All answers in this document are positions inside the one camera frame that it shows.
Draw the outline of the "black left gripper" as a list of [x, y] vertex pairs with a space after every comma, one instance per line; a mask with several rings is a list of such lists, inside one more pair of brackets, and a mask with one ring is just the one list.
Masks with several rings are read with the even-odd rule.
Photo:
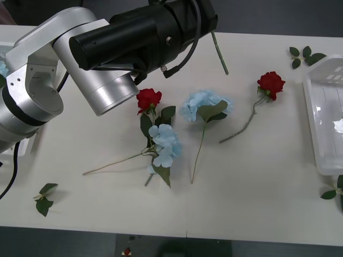
[[[218, 16], [210, 0], [196, 1], [200, 10], [200, 37], [215, 30]], [[192, 1], [188, 1], [188, 40], [193, 41], [196, 35], [197, 15]]]

